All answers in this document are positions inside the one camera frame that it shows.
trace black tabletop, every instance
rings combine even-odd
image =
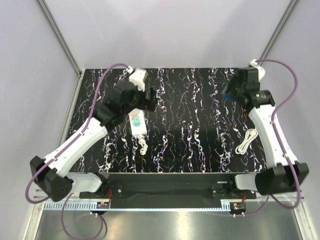
[[[224,100],[223,87],[236,69],[152,68],[146,87],[157,90],[155,112],[145,112],[148,151],[140,155],[128,117],[97,142],[73,166],[73,172],[201,173],[254,172],[266,169],[259,137],[247,153],[235,154],[246,130],[254,128],[241,106]],[[86,120],[102,69],[86,69],[69,125],[70,137]],[[114,69],[101,86],[98,104],[119,81],[123,69]]]

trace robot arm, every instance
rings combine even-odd
[[[286,151],[286,156],[283,155],[272,125],[274,99],[268,90],[260,90],[260,80],[265,70],[261,66],[252,63],[250,65],[253,67],[238,70],[223,94],[240,103],[254,123],[265,152],[267,170],[260,173],[238,174],[235,177],[235,187],[240,190],[257,191],[261,195],[294,192],[296,184],[286,156],[293,164],[300,184],[309,173],[309,168],[306,163],[298,162],[275,115],[274,124]]]
[[[129,76],[129,81],[113,88],[108,98],[94,110],[92,118],[87,119],[66,142],[43,159],[36,156],[30,161],[32,175],[51,161],[35,179],[35,183],[53,201],[58,202],[69,193],[95,193],[99,190],[102,184],[100,176],[69,170],[90,147],[122,123],[133,110],[155,110],[156,91],[150,88],[150,97],[147,98],[146,78],[144,69],[136,69]]]

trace teal button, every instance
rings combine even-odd
[[[140,120],[138,116],[133,117],[133,126],[139,127],[140,126]]]

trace metallic floor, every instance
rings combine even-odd
[[[247,213],[259,207],[248,202]],[[100,221],[83,211],[66,211],[64,222],[76,238],[93,237]],[[254,216],[221,217],[209,212],[123,212],[110,211],[103,215],[103,229],[98,240],[301,240],[294,212],[269,202]],[[69,240],[61,226],[61,212],[43,211],[36,240]]]

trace white wall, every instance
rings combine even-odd
[[[0,1],[0,239],[18,240],[29,162],[56,147],[76,74],[36,1]]]
[[[241,67],[289,0],[46,0],[81,68]]]
[[[280,124],[290,147],[300,162],[309,166],[302,184],[313,224],[320,236],[320,1],[300,1],[269,58],[289,64],[299,78],[296,95],[279,112]],[[263,87],[280,103],[293,89],[293,78],[286,68],[266,63]]]

